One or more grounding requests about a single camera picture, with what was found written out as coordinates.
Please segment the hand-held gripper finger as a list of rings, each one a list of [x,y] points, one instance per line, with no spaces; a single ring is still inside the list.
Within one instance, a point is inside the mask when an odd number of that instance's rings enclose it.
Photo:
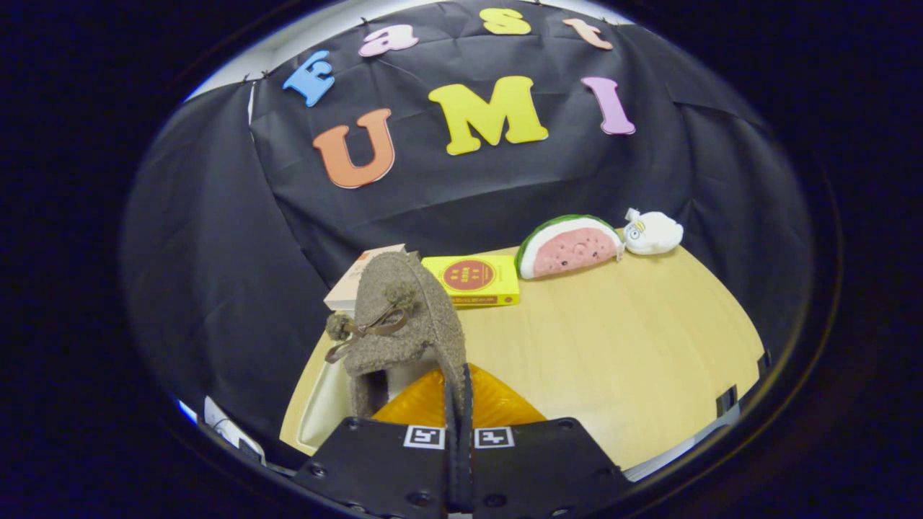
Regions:
[[[490,377],[466,365],[461,495],[474,518],[584,518],[630,492],[632,482],[574,417],[474,426]]]
[[[459,423],[441,372],[416,381],[396,404],[415,411],[441,405],[442,422],[343,418],[293,482],[352,518],[445,518],[457,506]]]

